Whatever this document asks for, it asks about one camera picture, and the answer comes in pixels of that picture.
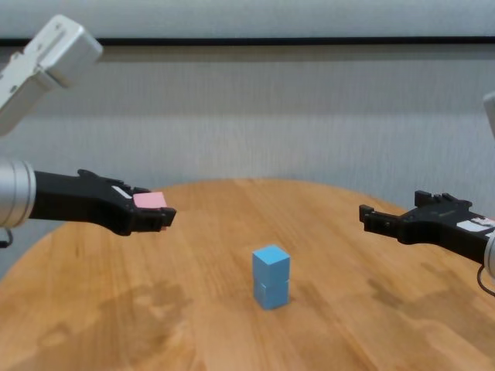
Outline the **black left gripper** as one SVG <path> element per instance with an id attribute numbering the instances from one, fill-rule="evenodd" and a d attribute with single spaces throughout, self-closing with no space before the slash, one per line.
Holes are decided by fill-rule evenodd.
<path id="1" fill-rule="evenodd" d="M 34 220 L 93 223 L 117 235 L 154 233 L 171 227 L 176 209 L 136 209 L 131 195 L 150 189 L 80 169 L 76 176 L 36 171 Z"/>

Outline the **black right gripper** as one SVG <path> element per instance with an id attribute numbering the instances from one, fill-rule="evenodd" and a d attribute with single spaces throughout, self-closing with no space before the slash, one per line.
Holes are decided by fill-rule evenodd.
<path id="1" fill-rule="evenodd" d="M 365 232 L 393 237 L 407 245 L 433 244 L 481 264 L 494 220 L 469 211 L 472 205 L 449 193 L 417 190 L 417 208 L 403 216 L 360 205 L 359 221 Z"/>

